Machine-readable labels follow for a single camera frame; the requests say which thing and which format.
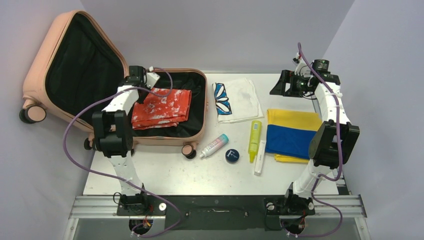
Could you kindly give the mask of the dark blue round tin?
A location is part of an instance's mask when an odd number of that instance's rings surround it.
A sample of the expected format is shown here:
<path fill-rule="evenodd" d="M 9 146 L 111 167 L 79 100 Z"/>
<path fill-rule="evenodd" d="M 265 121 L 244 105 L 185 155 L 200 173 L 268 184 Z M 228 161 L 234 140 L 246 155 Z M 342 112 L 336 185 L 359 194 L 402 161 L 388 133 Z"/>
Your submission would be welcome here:
<path fill-rule="evenodd" d="M 236 149 L 228 149 L 225 153 L 225 160 L 229 164 L 236 164 L 240 159 L 240 153 Z"/>

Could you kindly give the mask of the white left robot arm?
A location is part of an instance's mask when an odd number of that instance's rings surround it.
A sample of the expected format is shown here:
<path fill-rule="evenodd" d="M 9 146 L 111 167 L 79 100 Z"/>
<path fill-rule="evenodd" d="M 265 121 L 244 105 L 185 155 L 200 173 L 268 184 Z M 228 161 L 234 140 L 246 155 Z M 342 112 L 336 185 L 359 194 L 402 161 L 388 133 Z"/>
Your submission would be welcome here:
<path fill-rule="evenodd" d="M 144 184 L 134 166 L 134 139 L 128 113 L 139 100 L 139 87 L 146 85 L 146 70 L 130 66 L 129 75 L 118 87 L 118 95 L 101 111 L 92 114 L 93 146 L 112 164 L 120 183 L 118 206 L 134 215 L 150 211 Z"/>

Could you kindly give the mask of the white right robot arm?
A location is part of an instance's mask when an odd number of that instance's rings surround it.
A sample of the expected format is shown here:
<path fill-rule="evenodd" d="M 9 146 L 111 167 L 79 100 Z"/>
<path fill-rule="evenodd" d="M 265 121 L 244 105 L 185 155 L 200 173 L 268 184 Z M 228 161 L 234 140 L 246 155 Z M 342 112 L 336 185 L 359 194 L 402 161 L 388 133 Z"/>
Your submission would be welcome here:
<path fill-rule="evenodd" d="M 312 95 L 314 110 L 321 125 L 308 147 L 309 161 L 302 174 L 292 182 L 284 196 L 281 210 L 285 215 L 313 215 L 313 194 L 324 180 L 337 181 L 360 135 L 342 103 L 341 82 L 329 71 L 330 62 L 316 59 L 309 63 L 304 57 L 293 59 L 294 71 L 283 70 L 270 95 L 303 97 Z"/>

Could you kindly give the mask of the yellow cloth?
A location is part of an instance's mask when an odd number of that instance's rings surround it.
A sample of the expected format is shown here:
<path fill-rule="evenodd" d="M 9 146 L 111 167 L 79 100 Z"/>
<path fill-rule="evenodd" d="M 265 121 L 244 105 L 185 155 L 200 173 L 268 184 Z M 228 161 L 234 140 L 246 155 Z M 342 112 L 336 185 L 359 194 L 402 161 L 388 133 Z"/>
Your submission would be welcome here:
<path fill-rule="evenodd" d="M 268 109 L 267 125 L 277 125 L 287 128 L 316 131 L 320 128 L 322 121 L 318 113 L 293 111 L 284 109 Z M 309 159 L 302 159 L 286 155 L 272 153 L 274 160 L 281 163 L 307 164 Z"/>

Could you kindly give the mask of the red white patterned cloth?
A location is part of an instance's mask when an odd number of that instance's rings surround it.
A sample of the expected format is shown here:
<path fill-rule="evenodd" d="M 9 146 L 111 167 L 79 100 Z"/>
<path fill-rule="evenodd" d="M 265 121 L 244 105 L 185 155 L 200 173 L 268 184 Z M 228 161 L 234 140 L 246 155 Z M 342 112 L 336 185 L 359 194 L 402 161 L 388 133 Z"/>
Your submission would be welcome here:
<path fill-rule="evenodd" d="M 186 89 L 153 88 L 161 97 L 148 94 L 143 103 L 135 103 L 131 125 L 135 131 L 176 127 L 189 118 L 192 91 Z"/>

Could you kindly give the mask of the pink teal bottle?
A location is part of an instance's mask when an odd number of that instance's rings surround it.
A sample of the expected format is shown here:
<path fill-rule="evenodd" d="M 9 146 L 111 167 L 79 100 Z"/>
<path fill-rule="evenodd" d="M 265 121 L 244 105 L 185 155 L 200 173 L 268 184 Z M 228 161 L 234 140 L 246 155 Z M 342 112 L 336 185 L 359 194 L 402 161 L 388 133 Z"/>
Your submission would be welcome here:
<path fill-rule="evenodd" d="M 207 158 L 213 155 L 217 150 L 221 149 L 229 142 L 229 138 L 226 134 L 221 134 L 219 137 L 214 139 L 211 143 L 209 143 L 206 147 L 203 148 L 199 157 L 201 159 Z"/>

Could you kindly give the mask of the yellow-green tube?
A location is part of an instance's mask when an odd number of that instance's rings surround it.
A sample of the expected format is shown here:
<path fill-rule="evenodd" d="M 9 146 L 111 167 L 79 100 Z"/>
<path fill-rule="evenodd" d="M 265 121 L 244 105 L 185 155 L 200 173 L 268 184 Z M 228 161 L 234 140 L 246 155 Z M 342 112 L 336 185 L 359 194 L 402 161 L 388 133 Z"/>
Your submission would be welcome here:
<path fill-rule="evenodd" d="M 258 154 L 260 138 L 261 138 L 261 130 L 262 130 L 262 122 L 259 120 L 253 120 L 250 126 L 250 135 L 249 135 L 249 143 L 248 143 L 248 155 L 249 162 L 253 163 L 255 157 Z"/>

